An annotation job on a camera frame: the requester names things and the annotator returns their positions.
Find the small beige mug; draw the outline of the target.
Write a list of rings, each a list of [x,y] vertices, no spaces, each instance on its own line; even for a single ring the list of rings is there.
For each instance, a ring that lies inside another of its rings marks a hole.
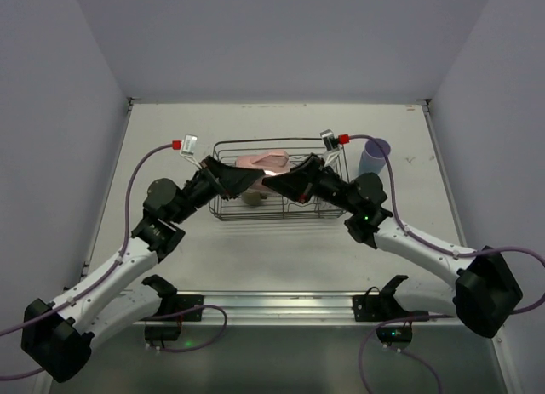
[[[262,205],[267,200],[267,195],[258,191],[249,191],[243,193],[241,198],[245,204],[251,207],[257,207]]]

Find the pink faceted mug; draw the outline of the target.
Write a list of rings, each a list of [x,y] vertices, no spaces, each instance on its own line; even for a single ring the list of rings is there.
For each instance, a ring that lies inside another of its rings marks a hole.
[[[239,156],[235,166],[238,168],[260,169],[266,176],[275,176],[290,171],[290,159],[286,151],[274,149],[259,154]]]

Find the lilac plastic tumbler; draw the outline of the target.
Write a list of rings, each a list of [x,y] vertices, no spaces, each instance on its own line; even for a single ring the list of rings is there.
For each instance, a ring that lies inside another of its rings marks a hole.
[[[384,139],[367,140],[359,160],[359,174],[379,174],[386,166],[384,155],[389,156],[391,146]]]

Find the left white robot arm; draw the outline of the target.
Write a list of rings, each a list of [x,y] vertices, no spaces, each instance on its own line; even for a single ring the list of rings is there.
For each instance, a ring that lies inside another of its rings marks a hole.
[[[142,218],[125,232],[120,249],[76,286],[49,302],[36,299],[25,309],[22,350],[55,381],[74,377],[98,344],[100,313],[175,250],[185,235],[179,225],[215,197],[239,196],[264,174],[206,157],[183,187],[168,178],[154,180]]]

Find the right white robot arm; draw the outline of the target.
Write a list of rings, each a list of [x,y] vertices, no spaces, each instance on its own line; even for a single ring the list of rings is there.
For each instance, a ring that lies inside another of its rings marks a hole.
[[[346,182],[312,154],[284,174],[267,176],[268,189],[291,201],[317,197],[350,214],[344,224],[357,243],[395,254],[445,282],[444,288],[415,287],[397,299],[406,312],[418,301],[431,311],[459,318],[476,334],[492,338],[522,300],[522,290],[502,254],[486,247],[474,251],[440,241],[397,221],[383,208],[387,194],[377,174],[365,173]]]

